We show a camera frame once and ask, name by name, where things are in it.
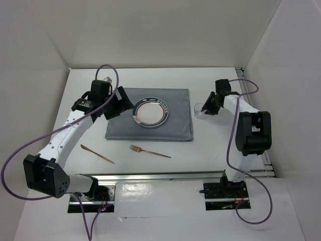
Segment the clear plastic cup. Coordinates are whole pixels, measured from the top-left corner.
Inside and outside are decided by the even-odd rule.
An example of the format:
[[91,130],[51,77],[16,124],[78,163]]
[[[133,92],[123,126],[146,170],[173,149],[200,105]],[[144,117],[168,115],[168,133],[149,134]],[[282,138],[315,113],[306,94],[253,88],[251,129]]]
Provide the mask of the clear plastic cup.
[[194,117],[197,119],[206,119],[207,115],[205,110],[203,110],[203,103],[197,103],[194,105]]

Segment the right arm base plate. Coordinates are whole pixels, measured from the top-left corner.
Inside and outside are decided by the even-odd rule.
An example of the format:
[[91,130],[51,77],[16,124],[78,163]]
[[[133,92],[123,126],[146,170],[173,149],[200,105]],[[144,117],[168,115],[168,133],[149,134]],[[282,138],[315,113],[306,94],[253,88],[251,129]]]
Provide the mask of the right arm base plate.
[[199,193],[204,195],[207,211],[233,210],[237,205],[239,209],[251,208],[245,182],[232,188],[225,188],[222,183],[204,183]]

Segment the aluminium front rail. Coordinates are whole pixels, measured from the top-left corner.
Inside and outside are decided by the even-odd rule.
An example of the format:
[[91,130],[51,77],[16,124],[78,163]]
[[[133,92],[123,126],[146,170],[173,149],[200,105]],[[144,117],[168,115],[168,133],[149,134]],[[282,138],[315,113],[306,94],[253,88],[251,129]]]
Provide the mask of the aluminium front rail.
[[133,174],[88,174],[99,182],[148,182],[148,181],[187,181],[219,180],[223,171],[210,172],[167,172],[167,173],[133,173]]

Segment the copper knife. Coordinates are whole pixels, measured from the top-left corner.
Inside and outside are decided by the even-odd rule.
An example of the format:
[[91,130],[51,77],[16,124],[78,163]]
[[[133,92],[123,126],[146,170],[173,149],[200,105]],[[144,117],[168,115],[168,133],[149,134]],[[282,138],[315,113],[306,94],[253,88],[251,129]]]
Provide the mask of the copper knife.
[[82,149],[88,151],[88,152],[91,152],[91,153],[97,155],[98,157],[102,158],[103,160],[105,160],[105,161],[107,161],[107,162],[109,162],[109,163],[115,164],[112,160],[110,160],[110,159],[106,158],[105,156],[103,156],[103,155],[101,155],[101,154],[99,154],[99,153],[91,150],[90,148],[84,146],[83,144],[81,144],[80,147],[81,147]]

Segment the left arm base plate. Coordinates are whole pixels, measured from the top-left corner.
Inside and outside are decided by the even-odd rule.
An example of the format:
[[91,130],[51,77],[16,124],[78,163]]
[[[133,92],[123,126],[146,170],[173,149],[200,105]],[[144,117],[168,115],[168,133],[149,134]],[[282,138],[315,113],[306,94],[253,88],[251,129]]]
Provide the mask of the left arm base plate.
[[94,191],[80,192],[80,188],[68,188],[70,195],[67,213],[81,213],[81,207],[77,197],[73,195],[77,192],[77,197],[81,200],[85,213],[97,213],[102,210],[103,213],[114,212],[115,207],[115,182],[98,182]]

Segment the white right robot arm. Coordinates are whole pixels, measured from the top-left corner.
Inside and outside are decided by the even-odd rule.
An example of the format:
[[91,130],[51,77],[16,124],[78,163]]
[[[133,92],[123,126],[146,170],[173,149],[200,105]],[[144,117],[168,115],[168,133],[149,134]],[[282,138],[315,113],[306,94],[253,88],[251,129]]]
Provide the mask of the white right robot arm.
[[217,115],[220,109],[234,115],[228,150],[228,168],[220,178],[219,191],[222,197],[234,197],[245,188],[245,174],[250,170],[256,156],[270,149],[271,115],[259,111],[242,99],[242,94],[232,91],[230,80],[215,81],[215,92],[211,92],[201,113]]

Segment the copper fork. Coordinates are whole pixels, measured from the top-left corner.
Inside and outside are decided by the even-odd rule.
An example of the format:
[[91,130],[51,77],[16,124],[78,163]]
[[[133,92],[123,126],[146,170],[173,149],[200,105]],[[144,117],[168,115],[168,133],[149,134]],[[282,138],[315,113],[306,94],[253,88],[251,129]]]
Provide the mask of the copper fork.
[[134,146],[134,145],[130,145],[129,148],[131,150],[137,152],[137,153],[146,152],[146,153],[153,154],[153,155],[156,155],[156,156],[161,156],[161,157],[165,157],[165,158],[171,158],[170,156],[167,156],[167,155],[164,155],[164,154],[160,154],[160,153],[156,153],[156,152],[149,151],[149,150],[144,150],[141,147]]

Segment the aluminium right side rail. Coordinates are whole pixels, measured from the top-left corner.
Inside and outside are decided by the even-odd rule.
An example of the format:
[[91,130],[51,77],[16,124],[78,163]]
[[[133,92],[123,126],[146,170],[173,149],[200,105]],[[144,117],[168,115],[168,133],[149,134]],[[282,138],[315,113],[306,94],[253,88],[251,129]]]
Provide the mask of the aluminium right side rail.
[[[242,89],[242,99],[244,99],[244,101],[240,101],[240,103],[248,103],[248,106],[250,106],[250,110],[249,112],[254,115],[254,114],[258,114],[259,110],[257,110],[256,108],[254,108],[252,106],[252,100],[251,100],[251,93],[250,93],[250,89],[249,89],[249,85],[253,85],[252,82],[248,81],[245,76],[244,76],[244,70],[242,68],[235,68],[237,77],[238,77],[238,81],[240,83],[241,89]],[[263,165],[264,166],[272,166],[271,161],[270,161],[270,157],[269,154],[267,153],[267,151],[265,151],[262,155],[260,155]]]

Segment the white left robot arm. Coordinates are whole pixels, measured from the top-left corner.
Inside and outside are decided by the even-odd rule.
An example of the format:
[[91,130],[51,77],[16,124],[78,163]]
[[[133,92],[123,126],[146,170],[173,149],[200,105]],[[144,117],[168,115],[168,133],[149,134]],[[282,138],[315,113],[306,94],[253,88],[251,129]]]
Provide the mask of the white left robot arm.
[[109,120],[133,108],[124,88],[113,89],[110,82],[110,79],[93,80],[91,89],[73,104],[64,129],[36,155],[25,157],[23,165],[29,189],[55,198],[75,192],[87,200],[97,198],[100,188],[96,178],[69,175],[64,167],[80,138],[101,115]]

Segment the white plate green red rim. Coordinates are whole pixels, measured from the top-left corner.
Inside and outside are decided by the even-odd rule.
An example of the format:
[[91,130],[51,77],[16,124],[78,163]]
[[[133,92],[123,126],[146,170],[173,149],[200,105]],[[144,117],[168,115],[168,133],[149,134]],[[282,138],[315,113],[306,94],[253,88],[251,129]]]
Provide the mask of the white plate green red rim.
[[168,105],[156,97],[145,97],[139,100],[133,110],[133,119],[145,128],[155,128],[165,123],[169,117]]

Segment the aluminium rail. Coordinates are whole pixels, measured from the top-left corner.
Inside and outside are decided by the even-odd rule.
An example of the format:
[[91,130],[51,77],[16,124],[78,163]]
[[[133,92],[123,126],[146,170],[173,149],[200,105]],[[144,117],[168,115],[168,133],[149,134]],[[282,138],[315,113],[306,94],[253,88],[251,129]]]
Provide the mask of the aluminium rail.
[[133,174],[88,174],[99,182],[148,182],[148,181],[187,181],[219,180],[223,171],[210,172],[167,172],[167,173],[133,173]]
[[[258,114],[259,110],[257,110],[256,108],[254,108],[252,106],[252,100],[251,100],[251,93],[250,93],[250,89],[249,89],[249,85],[253,85],[252,82],[248,81],[245,76],[244,76],[244,70],[242,68],[235,68],[237,77],[238,77],[238,81],[240,83],[241,89],[242,89],[242,99],[244,99],[244,101],[240,101],[240,103],[248,103],[248,106],[250,106],[250,110],[249,112],[254,115],[254,114]],[[263,165],[264,166],[272,166],[271,161],[270,161],[270,157],[269,154],[267,153],[267,151],[265,151],[262,155],[260,155]]]

